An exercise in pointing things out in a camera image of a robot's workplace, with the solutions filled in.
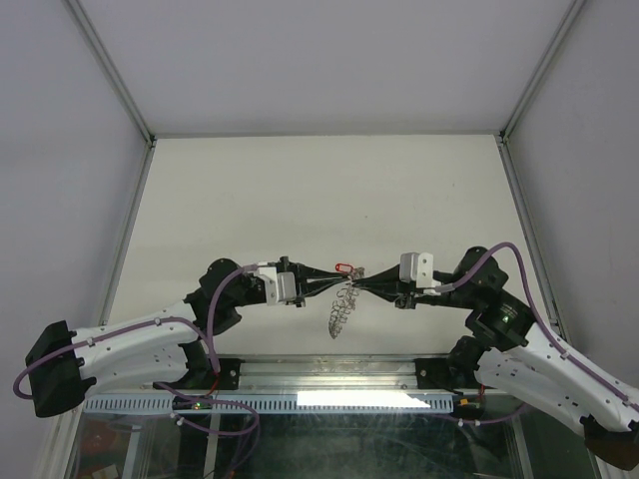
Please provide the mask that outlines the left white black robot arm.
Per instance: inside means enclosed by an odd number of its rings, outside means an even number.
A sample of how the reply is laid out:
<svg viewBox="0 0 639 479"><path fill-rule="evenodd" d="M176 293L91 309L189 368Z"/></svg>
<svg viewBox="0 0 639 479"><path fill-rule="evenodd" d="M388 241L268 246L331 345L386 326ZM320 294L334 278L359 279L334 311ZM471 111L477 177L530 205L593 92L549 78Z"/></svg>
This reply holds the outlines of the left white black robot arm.
<svg viewBox="0 0 639 479"><path fill-rule="evenodd" d="M240 308L302 307L347 280L345 270L285 256L249 265L217 259L194 291L149 315L88 328L73 329L64 320L49 324L27 353L13 392L33 404L37 417L48 418L119 389L216 383L223 367L215 338L241 321Z"/></svg>

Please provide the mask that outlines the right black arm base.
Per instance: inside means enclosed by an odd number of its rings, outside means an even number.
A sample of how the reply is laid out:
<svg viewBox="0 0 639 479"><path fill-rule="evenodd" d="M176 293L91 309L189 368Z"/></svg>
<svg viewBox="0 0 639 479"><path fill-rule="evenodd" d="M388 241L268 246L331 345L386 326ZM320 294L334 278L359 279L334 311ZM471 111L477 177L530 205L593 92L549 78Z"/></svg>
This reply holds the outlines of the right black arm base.
<svg viewBox="0 0 639 479"><path fill-rule="evenodd" d="M475 377L476 363L450 360L447 356L418 357L412 362L419 390L441 389L464 394L480 389L481 383Z"/></svg>

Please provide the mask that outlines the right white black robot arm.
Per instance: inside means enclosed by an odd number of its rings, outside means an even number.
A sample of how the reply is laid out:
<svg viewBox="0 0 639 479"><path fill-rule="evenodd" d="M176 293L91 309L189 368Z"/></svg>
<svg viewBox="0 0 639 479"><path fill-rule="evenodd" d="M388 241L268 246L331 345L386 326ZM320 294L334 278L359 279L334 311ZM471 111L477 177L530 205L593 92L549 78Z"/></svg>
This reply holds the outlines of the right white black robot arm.
<svg viewBox="0 0 639 479"><path fill-rule="evenodd" d="M586 448L625 471L638 466L638 390L596 365L555 333L532 298L520 300L494 255L505 241L468 249L452 272L434 269L429 253L405 253L398 265L355 281L399 309L420 304L467 311L468 334L448 354L447 377L458 386L502 390L550 415Z"/></svg>

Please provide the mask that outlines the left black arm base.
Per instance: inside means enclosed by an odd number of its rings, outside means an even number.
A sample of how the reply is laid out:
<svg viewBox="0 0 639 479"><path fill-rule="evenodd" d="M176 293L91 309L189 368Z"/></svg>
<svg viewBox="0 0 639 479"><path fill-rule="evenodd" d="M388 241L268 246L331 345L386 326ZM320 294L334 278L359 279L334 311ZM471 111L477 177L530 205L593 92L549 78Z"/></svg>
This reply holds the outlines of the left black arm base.
<svg viewBox="0 0 639 479"><path fill-rule="evenodd" d="M166 384L176 390L204 390L210 391L216 386L215 391L234 391L239 388L241 366L243 361L237 357L222 357L219 360L220 371L215 372L208 358L188 361L187 372L178 380L156 382L154 387L160 388Z"/></svg>

